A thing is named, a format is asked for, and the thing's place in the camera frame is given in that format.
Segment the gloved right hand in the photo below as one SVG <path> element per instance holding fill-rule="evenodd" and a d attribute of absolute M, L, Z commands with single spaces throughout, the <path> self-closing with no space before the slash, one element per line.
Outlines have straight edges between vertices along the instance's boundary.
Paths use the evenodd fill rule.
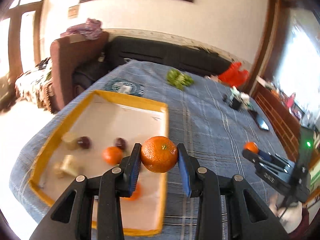
<path fill-rule="evenodd" d="M 287 233 L 292 233 L 302 221 L 302 203 L 290 206 L 288 208 L 277 207 L 279 194 L 274 194 L 270 198 L 269 208 L 276 217 L 279 218 L 281 225 Z"/>

